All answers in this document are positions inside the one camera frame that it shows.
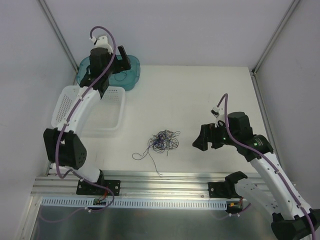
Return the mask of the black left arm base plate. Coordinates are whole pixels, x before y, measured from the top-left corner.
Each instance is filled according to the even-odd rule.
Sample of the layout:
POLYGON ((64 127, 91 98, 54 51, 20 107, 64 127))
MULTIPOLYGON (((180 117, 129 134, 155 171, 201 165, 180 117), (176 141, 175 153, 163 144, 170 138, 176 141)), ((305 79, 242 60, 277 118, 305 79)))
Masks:
POLYGON ((107 192, 107 196, 110 196, 106 188, 113 192, 114 196, 120 195, 121 189, 121 181, 120 180, 108 180, 105 179, 102 187, 93 186, 90 183, 85 181, 78 181, 77 188, 76 188, 76 195, 79 196, 103 196, 107 192))

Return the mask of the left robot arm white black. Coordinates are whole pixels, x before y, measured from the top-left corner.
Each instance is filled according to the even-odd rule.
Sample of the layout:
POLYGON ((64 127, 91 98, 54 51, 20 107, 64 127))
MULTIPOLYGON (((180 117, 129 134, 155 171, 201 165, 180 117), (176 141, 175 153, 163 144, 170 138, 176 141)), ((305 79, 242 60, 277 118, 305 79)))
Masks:
POLYGON ((81 180, 88 182, 87 188, 95 195, 105 189, 102 171, 86 164, 87 150, 81 141, 81 134, 93 108, 102 100, 110 86, 112 75, 131 69, 130 59, 125 48, 120 45, 116 51, 104 43, 90 51, 89 65, 78 86, 67 86, 62 92, 75 90, 71 105, 66 114, 53 128, 44 130, 43 139, 48 161, 55 164, 56 173, 61 178, 60 168, 66 167, 81 180))

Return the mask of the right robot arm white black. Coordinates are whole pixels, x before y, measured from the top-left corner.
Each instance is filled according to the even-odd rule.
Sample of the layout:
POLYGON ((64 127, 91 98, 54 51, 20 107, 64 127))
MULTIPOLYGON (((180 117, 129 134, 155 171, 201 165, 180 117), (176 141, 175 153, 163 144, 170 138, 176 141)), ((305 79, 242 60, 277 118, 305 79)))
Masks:
POLYGON ((203 152, 208 148, 235 147, 259 173, 271 196, 260 190, 245 173, 237 171, 227 175, 223 182, 208 183, 210 197, 249 201, 270 222, 278 240, 315 239, 320 211, 313 209, 295 189, 268 140, 253 133, 244 112, 225 115, 215 107, 211 113, 215 122, 201 125, 193 147, 203 152))

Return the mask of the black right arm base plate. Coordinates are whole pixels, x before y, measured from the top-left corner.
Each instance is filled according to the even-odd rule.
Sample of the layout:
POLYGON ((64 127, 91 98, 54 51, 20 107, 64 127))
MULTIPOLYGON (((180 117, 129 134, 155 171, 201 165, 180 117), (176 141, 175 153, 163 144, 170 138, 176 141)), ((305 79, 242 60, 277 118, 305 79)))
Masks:
POLYGON ((241 198, 241 196, 236 193, 234 184, 227 182, 208 182, 207 184, 210 198, 241 198))

